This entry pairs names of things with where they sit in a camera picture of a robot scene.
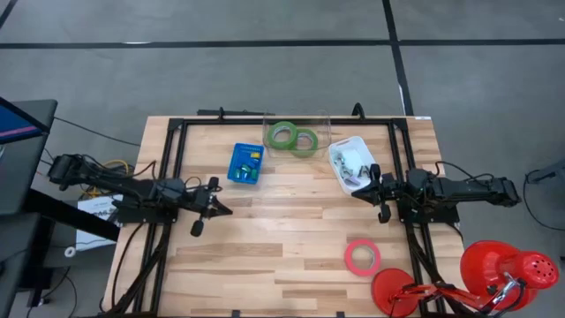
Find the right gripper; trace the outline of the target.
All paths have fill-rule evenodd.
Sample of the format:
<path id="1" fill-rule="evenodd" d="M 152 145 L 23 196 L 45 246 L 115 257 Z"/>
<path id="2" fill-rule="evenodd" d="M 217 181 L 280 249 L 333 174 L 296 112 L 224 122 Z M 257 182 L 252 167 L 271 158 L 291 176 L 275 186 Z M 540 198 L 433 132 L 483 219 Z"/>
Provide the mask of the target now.
<path id="1" fill-rule="evenodd" d="M 372 206 L 378 206 L 378 220 L 380 223 L 387 223 L 391 217 L 388 201 L 397 201 L 403 195 L 404 184 L 393 178 L 390 173 L 381 174 L 379 164 L 373 163 L 370 166 L 371 182 L 352 192 L 351 195 L 359 200 L 365 201 Z"/>

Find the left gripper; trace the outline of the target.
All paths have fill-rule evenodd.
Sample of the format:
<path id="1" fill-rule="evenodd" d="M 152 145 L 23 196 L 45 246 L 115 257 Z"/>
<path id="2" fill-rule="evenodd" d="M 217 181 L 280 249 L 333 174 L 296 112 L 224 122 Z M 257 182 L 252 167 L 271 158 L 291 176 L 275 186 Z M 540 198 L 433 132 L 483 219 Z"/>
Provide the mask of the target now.
<path id="1" fill-rule="evenodd" d="M 195 185 L 188 188 L 192 202 L 189 209 L 199 213 L 199 218 L 193 223 L 190 234 L 199 237 L 204 229 L 204 220 L 218 216 L 231 216 L 233 211 L 218 201 L 215 190 L 219 178 L 211 177 L 207 185 Z"/>

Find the grey-blue toy plane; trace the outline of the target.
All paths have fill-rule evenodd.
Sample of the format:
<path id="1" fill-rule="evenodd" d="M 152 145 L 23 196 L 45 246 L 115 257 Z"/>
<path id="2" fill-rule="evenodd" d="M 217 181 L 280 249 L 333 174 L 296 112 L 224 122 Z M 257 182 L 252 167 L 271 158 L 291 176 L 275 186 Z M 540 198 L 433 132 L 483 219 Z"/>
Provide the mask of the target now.
<path id="1" fill-rule="evenodd" d="M 345 162 L 345 158 L 343 157 L 342 152 L 340 151 L 334 152 L 333 162 L 341 175 L 350 175 L 350 169 L 348 168 Z"/>

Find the green masking tape roll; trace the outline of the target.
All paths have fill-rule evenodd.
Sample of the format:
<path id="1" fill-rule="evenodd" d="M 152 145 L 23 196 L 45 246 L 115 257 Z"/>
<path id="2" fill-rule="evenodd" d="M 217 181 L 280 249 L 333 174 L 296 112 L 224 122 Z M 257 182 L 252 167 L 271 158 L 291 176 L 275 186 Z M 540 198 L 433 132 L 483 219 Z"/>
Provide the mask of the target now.
<path id="1" fill-rule="evenodd" d="M 272 125 L 267 133 L 267 143 L 271 148 L 289 149 L 297 138 L 297 127 L 289 121 L 281 121 Z"/>
<path id="2" fill-rule="evenodd" d="M 300 148 L 298 146 L 298 141 L 300 139 L 307 139 L 310 141 L 310 145 L 308 148 Z M 306 158 L 313 156 L 318 150 L 318 137 L 315 132 L 310 129 L 306 128 L 298 128 L 297 129 L 297 138 L 294 144 L 289 148 L 289 151 L 295 156 L 299 158 Z"/>

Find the pink masking tape roll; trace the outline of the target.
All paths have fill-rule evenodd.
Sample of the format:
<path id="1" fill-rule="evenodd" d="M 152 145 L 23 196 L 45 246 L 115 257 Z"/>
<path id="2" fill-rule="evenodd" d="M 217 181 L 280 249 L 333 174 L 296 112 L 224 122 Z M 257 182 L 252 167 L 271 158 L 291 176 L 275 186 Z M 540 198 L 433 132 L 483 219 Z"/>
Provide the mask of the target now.
<path id="1" fill-rule="evenodd" d="M 381 263 L 379 248 L 369 239 L 350 242 L 344 252 L 343 260 L 349 272 L 356 276 L 374 276 Z"/>

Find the white plastic bin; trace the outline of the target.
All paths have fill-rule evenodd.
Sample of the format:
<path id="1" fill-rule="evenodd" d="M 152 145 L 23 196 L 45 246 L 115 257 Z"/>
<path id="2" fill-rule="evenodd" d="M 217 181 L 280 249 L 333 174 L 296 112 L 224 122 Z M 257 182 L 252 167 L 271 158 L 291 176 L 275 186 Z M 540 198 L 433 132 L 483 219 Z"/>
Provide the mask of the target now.
<path id="1" fill-rule="evenodd" d="M 373 163 L 376 163 L 367 145 L 361 137 L 353 136 L 349 137 L 348 139 L 333 143 L 329 146 L 328 151 L 330 166 L 333 169 L 336 178 L 345 193 L 351 194 L 352 192 L 364 186 L 367 186 L 370 183 L 371 179 L 358 177 L 358 171 L 361 166 L 371 166 Z M 333 162 L 335 151 L 340 151 L 343 153 L 345 162 L 350 169 L 350 175 L 341 175 L 338 169 L 335 167 L 335 164 Z M 356 177 L 360 181 L 360 186 L 348 186 L 347 184 L 345 184 L 344 179 L 347 177 Z"/>

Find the blue slotted plastic basket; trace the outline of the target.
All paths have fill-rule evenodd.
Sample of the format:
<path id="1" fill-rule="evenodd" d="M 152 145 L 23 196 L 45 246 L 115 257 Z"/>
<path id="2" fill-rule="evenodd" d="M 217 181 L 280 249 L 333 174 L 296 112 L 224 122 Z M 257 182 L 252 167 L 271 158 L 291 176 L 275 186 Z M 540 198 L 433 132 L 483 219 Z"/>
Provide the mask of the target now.
<path id="1" fill-rule="evenodd" d="M 260 158 L 254 159 L 251 158 L 251 153 L 259 152 Z M 230 160 L 230 167 L 228 170 L 227 178 L 233 182 L 255 185 L 257 181 L 251 180 L 250 173 L 251 172 L 244 172 L 241 170 L 241 166 L 243 164 L 248 165 L 252 170 L 256 169 L 259 171 L 260 177 L 260 170 L 261 165 L 264 157 L 264 147 L 261 145 L 254 145 L 254 144 L 246 144 L 246 143 L 236 143 L 233 149 L 232 157 Z M 242 171 L 242 179 L 236 180 L 234 179 L 234 172 L 236 170 Z"/>

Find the clear plastic bin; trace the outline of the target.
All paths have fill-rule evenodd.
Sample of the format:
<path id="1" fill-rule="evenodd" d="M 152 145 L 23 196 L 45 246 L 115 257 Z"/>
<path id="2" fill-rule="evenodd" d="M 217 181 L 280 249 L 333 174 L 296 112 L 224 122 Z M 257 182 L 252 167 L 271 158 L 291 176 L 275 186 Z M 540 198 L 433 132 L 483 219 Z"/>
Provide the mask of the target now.
<path id="1" fill-rule="evenodd" d="M 306 128 L 316 133 L 319 143 L 317 152 L 306 158 L 295 157 L 288 149 L 280 150 L 271 148 L 267 143 L 267 133 L 269 128 L 281 121 L 289 121 L 298 128 Z M 262 141 L 263 146 L 266 148 L 271 157 L 276 158 L 297 158 L 297 159 L 310 159 L 323 157 L 327 152 L 331 142 L 331 120 L 329 114 L 325 110 L 319 110 L 313 116 L 275 116 L 265 114 L 262 118 Z M 308 148 L 310 141 L 307 139 L 300 139 L 298 146 L 300 148 Z"/>

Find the white printed paper box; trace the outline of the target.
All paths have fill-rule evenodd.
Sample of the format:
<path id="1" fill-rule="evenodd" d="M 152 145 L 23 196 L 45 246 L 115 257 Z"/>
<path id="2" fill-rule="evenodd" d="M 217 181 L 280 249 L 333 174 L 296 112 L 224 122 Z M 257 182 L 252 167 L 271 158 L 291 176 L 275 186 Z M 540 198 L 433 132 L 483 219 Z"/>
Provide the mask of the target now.
<path id="1" fill-rule="evenodd" d="M 78 202 L 78 210 L 87 217 L 76 230 L 74 247 L 77 252 L 116 244 L 119 227 L 122 226 L 116 205 L 123 199 L 122 194 L 111 194 Z"/>

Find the red desk lamp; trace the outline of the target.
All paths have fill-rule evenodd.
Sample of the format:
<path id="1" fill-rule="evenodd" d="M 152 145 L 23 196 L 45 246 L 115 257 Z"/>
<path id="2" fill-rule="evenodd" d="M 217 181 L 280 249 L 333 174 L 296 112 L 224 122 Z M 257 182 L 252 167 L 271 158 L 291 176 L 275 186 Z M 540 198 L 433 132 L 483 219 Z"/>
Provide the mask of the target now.
<path id="1" fill-rule="evenodd" d="M 560 272 L 551 258 L 508 243 L 482 240 L 460 260 L 462 290 L 430 272 L 430 284 L 417 284 L 401 269 L 384 269 L 372 281 L 372 300 L 389 318 L 406 318 L 417 307 L 444 300 L 449 313 L 428 312 L 422 318 L 505 318 L 557 284 Z"/>

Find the computer monitor blue screen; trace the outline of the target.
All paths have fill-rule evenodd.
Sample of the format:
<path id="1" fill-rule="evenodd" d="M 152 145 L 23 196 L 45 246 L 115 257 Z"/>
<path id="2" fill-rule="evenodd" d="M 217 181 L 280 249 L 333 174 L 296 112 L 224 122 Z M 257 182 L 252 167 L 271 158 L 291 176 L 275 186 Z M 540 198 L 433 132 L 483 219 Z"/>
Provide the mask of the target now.
<path id="1" fill-rule="evenodd" d="M 0 97 L 0 145 L 48 135 L 50 128 Z"/>

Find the black metal table frame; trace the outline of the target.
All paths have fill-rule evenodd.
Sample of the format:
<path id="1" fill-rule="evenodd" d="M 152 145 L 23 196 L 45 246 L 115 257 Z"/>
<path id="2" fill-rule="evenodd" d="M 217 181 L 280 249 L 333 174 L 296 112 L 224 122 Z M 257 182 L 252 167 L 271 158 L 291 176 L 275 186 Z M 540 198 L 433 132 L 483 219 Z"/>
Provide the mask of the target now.
<path id="1" fill-rule="evenodd" d="M 351 197 L 330 162 L 332 144 L 360 138 L 372 162 L 401 177 L 433 170 L 441 153 L 427 117 L 149 117 L 137 172 L 189 185 L 218 178 L 231 216 L 190 233 L 180 211 L 168 252 L 133 302 L 161 317 L 377 317 L 371 280 L 351 273 L 347 246 L 379 249 L 383 268 L 411 270 L 404 225 L 380 223 L 379 210 Z"/>

